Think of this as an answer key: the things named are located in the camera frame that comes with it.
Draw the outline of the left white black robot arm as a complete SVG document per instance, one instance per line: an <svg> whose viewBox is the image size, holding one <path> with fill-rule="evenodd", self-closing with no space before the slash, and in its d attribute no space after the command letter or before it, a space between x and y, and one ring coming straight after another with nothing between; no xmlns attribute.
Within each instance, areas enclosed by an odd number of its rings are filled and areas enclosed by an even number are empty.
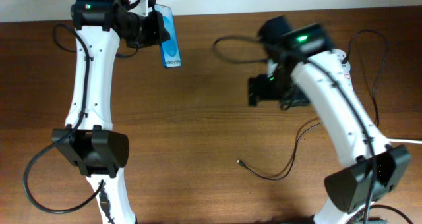
<svg viewBox="0 0 422 224"><path fill-rule="evenodd" d="M76 74L64 129L53 141L97 193L103 223L137 223L125 186L129 139L113 131L111 86L121 40L135 51L170 39L156 0L76 0Z"/></svg>

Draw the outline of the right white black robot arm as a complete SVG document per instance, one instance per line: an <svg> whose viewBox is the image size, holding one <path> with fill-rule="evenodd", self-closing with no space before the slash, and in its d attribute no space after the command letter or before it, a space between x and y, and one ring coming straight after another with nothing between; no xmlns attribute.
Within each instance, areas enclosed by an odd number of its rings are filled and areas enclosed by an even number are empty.
<svg viewBox="0 0 422 224"><path fill-rule="evenodd" d="M321 25L293 29L279 16L263 24L258 42L268 55L268 72L249 80L249 104L311 104L342 166L325 178L328 199L306 222L349 223L358 216L368 220L374 203L403 177L411 161L407 148L392 146L368 116Z"/></svg>

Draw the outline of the blue screen smartphone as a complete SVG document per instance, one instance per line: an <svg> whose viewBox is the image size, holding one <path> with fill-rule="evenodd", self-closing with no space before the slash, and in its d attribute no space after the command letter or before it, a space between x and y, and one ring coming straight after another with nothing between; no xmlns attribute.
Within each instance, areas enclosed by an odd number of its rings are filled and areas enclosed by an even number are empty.
<svg viewBox="0 0 422 224"><path fill-rule="evenodd" d="M165 68L181 67L182 60L172 10L170 7L159 4L155 5L155 9L162 14L164 28L170 36L170 39L160 44L163 65Z"/></svg>

